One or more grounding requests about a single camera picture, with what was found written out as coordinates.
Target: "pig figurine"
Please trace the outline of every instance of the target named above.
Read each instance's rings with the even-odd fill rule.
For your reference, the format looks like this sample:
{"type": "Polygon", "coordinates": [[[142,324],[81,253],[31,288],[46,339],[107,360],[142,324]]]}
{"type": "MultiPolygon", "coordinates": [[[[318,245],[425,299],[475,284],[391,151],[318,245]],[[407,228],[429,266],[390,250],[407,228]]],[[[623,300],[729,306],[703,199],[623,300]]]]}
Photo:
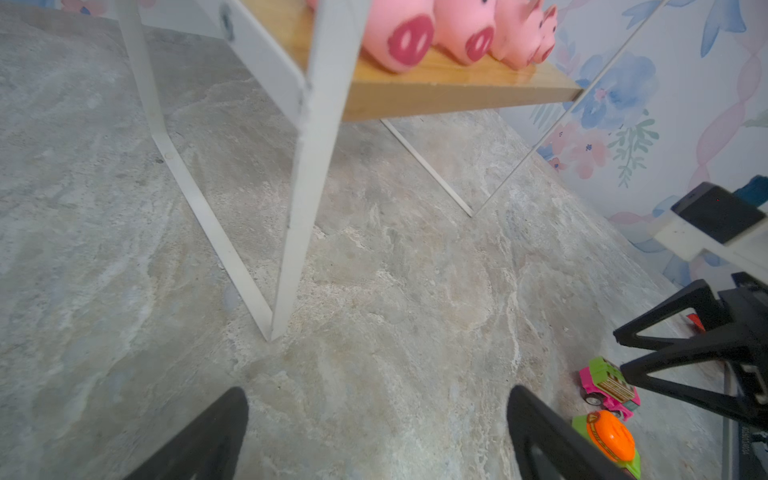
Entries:
{"type": "Polygon", "coordinates": [[[558,6],[552,5],[544,12],[544,22],[541,24],[541,45],[533,57],[534,63],[544,63],[554,48],[554,31],[558,28],[558,6]]]}
{"type": "Polygon", "coordinates": [[[435,44],[470,65],[491,47],[496,0],[435,0],[435,44]]]}
{"type": "Polygon", "coordinates": [[[497,0],[491,55],[513,70],[530,65],[541,45],[542,0],[497,0]]]}
{"type": "MultiPolygon", "coordinates": [[[[317,0],[306,2],[317,8],[317,0]]],[[[419,64],[432,45],[434,8],[435,0],[373,0],[362,47],[390,71],[410,70],[419,64]]]]}

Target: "toy truck wheel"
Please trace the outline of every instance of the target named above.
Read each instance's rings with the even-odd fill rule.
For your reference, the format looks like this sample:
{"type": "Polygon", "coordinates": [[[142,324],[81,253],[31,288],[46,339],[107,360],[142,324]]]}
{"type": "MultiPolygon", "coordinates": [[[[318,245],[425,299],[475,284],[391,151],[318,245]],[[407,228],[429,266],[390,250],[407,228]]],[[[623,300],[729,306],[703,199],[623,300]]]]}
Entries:
{"type": "Polygon", "coordinates": [[[586,403],[596,407],[602,407],[603,402],[605,402],[604,395],[597,392],[587,393],[587,390],[585,389],[581,389],[581,398],[584,399],[586,403]]]}

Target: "wooden board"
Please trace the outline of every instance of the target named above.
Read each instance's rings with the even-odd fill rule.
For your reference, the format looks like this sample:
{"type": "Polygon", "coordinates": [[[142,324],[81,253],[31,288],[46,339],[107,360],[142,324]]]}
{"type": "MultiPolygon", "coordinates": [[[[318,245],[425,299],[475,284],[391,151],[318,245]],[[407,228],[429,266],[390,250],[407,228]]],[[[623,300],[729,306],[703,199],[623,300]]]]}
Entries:
{"type": "MultiPolygon", "coordinates": [[[[304,70],[310,57],[313,12],[304,0],[242,0],[304,70]]],[[[552,64],[513,71],[490,55],[465,67],[432,47],[405,74],[392,74],[365,53],[357,62],[345,121],[574,100],[581,88],[552,64]]]]}

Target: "floor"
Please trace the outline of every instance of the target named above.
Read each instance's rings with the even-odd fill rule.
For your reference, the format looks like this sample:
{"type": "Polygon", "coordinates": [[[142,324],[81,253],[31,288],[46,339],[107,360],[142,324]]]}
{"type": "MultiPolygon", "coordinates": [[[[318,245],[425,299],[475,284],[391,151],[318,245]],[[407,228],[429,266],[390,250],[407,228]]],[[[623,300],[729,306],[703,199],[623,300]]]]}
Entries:
{"type": "MultiPolygon", "coordinates": [[[[171,137],[272,302],[295,131],[222,41],[147,35],[171,137]]],[[[543,162],[470,219],[379,122],[345,124],[268,344],[147,135],[115,22],[0,3],[0,111],[0,478],[122,478],[235,385],[238,478],[519,478],[509,389],[588,412],[574,373],[638,356],[611,331],[674,291],[543,162]]],[[[493,111],[395,123],[473,207],[527,151],[493,111]]],[[[716,478],[721,419],[641,398],[643,478],[716,478]]]]}

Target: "metal bar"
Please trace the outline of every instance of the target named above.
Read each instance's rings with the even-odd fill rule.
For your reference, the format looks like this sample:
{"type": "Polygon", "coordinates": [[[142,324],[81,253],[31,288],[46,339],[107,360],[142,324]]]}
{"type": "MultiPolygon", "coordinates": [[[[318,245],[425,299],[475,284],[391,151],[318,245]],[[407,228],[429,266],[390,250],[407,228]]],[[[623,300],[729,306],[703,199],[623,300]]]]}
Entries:
{"type": "Polygon", "coordinates": [[[385,127],[387,127],[387,130],[392,132],[392,135],[395,135],[395,138],[398,139],[398,141],[402,144],[403,147],[406,148],[407,151],[411,152],[411,155],[424,167],[425,170],[429,172],[430,175],[432,175],[432,178],[437,180],[437,183],[440,184],[443,190],[448,192],[448,195],[451,196],[451,198],[464,210],[467,215],[470,217],[473,215],[472,208],[451,188],[450,185],[448,185],[448,182],[443,180],[443,178],[440,176],[437,171],[432,168],[432,165],[425,160],[424,157],[421,156],[421,154],[403,137],[399,131],[395,128],[394,125],[389,123],[389,120],[382,118],[381,122],[384,124],[385,127]]]}
{"type": "Polygon", "coordinates": [[[298,126],[304,73],[240,0],[197,0],[280,111],[298,126]]]}
{"type": "Polygon", "coordinates": [[[224,269],[227,270],[246,308],[253,316],[253,320],[258,325],[264,338],[269,339],[272,310],[254,283],[250,273],[248,273],[248,269],[240,259],[240,255],[237,254],[229,237],[224,233],[214,211],[210,209],[210,205],[205,200],[203,192],[197,187],[187,166],[181,160],[181,156],[176,151],[176,147],[170,141],[166,132],[160,99],[157,96],[157,85],[154,81],[152,64],[149,58],[149,51],[147,50],[147,42],[144,40],[144,33],[141,30],[141,18],[139,17],[137,0],[117,0],[115,2],[115,9],[118,14],[125,47],[128,51],[128,58],[131,61],[131,69],[136,78],[141,104],[144,106],[144,112],[147,115],[154,143],[163,155],[163,159],[165,159],[170,172],[174,175],[181,193],[187,199],[200,226],[203,227],[203,232],[205,232],[211,246],[219,256],[224,269]]]}
{"type": "Polygon", "coordinates": [[[370,4],[325,0],[318,5],[270,340],[288,329],[370,4]]]}
{"type": "Polygon", "coordinates": [[[630,36],[629,36],[629,38],[627,38],[627,40],[626,40],[626,41],[624,42],[624,44],[623,44],[623,45],[622,45],[622,46],[621,46],[621,47],[618,49],[618,51],[617,51],[617,52],[616,52],[616,54],[613,56],[613,58],[611,58],[611,60],[609,60],[609,61],[608,61],[608,63],[607,63],[607,64],[605,64],[605,66],[603,67],[603,69],[602,69],[602,70],[600,70],[600,73],[598,73],[598,76],[594,78],[594,80],[592,81],[592,83],[590,83],[590,84],[589,84],[589,85],[588,85],[588,86],[587,86],[587,87],[584,89],[584,91],[582,91],[582,92],[581,92],[581,95],[579,95],[579,98],[577,98],[577,99],[574,101],[574,103],[573,103],[573,104],[572,104],[572,105],[569,107],[569,109],[567,109],[567,110],[565,111],[565,113],[563,113],[563,115],[561,115],[561,116],[560,116],[560,118],[559,118],[559,119],[558,119],[556,122],[554,122],[554,123],[552,124],[552,126],[551,126],[551,127],[549,127],[549,130],[547,130],[547,132],[544,134],[544,136],[542,136],[542,137],[541,137],[541,140],[539,140],[539,141],[536,143],[536,145],[534,145],[534,146],[531,148],[531,150],[530,150],[530,151],[529,151],[529,152],[528,152],[528,153],[527,153],[527,154],[526,154],[526,155],[523,157],[523,159],[522,159],[522,160],[520,160],[520,162],[519,162],[517,165],[515,165],[515,167],[514,167],[514,168],[512,168],[512,171],[511,171],[511,172],[509,172],[509,175],[507,175],[507,177],[504,179],[504,181],[502,181],[502,183],[501,183],[501,184],[500,184],[498,187],[496,187],[496,190],[493,190],[493,193],[491,194],[491,196],[490,196],[490,197],[488,197],[488,199],[487,199],[487,200],[486,200],[486,201],[483,203],[483,205],[481,205],[481,206],[480,206],[480,208],[478,208],[478,211],[476,211],[476,212],[475,212],[475,216],[476,216],[476,217],[477,217],[477,215],[478,215],[480,212],[482,212],[482,211],[483,211],[483,209],[485,208],[485,206],[486,206],[486,205],[488,205],[488,203],[489,203],[491,200],[493,200],[493,197],[495,197],[495,195],[496,195],[496,194],[497,194],[497,193],[498,193],[498,192],[499,192],[499,191],[500,191],[500,190],[501,190],[501,189],[502,189],[502,188],[503,188],[503,187],[504,187],[504,186],[507,184],[507,182],[508,182],[508,181],[509,181],[509,179],[512,177],[512,175],[513,175],[513,174],[514,174],[514,173],[517,171],[517,169],[518,169],[518,168],[520,168],[520,166],[521,166],[521,165],[523,165],[523,163],[524,163],[524,162],[525,162],[527,159],[529,159],[529,158],[531,157],[531,155],[533,155],[533,153],[534,153],[536,150],[538,150],[538,148],[539,148],[539,147],[540,147],[540,146],[541,146],[541,145],[544,143],[544,141],[547,139],[547,137],[549,137],[549,134],[550,134],[550,133],[552,133],[552,132],[554,131],[554,129],[555,129],[557,126],[558,126],[558,123],[560,122],[560,120],[562,120],[563,118],[565,118],[565,115],[568,115],[568,114],[570,114],[570,113],[571,113],[571,112],[572,112],[572,111],[573,111],[573,110],[574,110],[574,109],[575,109],[575,108],[576,108],[576,107],[577,107],[577,106],[578,106],[578,105],[581,103],[581,101],[582,101],[582,100],[584,100],[584,99],[587,97],[587,95],[589,95],[590,91],[592,91],[592,88],[594,88],[594,86],[595,86],[596,84],[598,84],[598,82],[600,81],[600,79],[601,79],[601,78],[603,78],[603,75],[605,75],[605,74],[608,72],[608,70],[610,70],[610,69],[611,69],[611,67],[613,67],[613,66],[614,66],[614,64],[615,64],[615,63],[616,63],[616,61],[619,59],[619,57],[620,57],[620,56],[621,56],[621,55],[624,53],[624,51],[625,51],[625,50],[627,50],[627,46],[629,46],[630,42],[632,42],[632,39],[633,39],[633,38],[635,38],[635,36],[637,36],[637,34],[638,34],[638,33],[640,33],[640,31],[641,31],[641,30],[643,29],[643,27],[644,27],[644,26],[645,26],[645,25],[648,23],[648,21],[650,21],[650,20],[651,20],[651,19],[652,19],[652,18],[653,18],[653,17],[654,17],[654,16],[655,16],[655,15],[656,15],[658,12],[661,12],[661,9],[662,9],[662,8],[664,8],[664,6],[665,6],[665,5],[666,5],[668,2],[669,2],[669,0],[661,0],[661,3],[660,3],[660,4],[659,4],[657,7],[656,7],[656,9],[655,9],[655,10],[653,10],[653,11],[650,13],[650,15],[648,15],[648,18],[646,18],[645,20],[643,20],[643,23],[641,23],[640,25],[638,25],[638,27],[637,27],[637,28],[635,28],[635,29],[634,29],[634,31],[632,32],[632,35],[630,35],[630,36]]]}

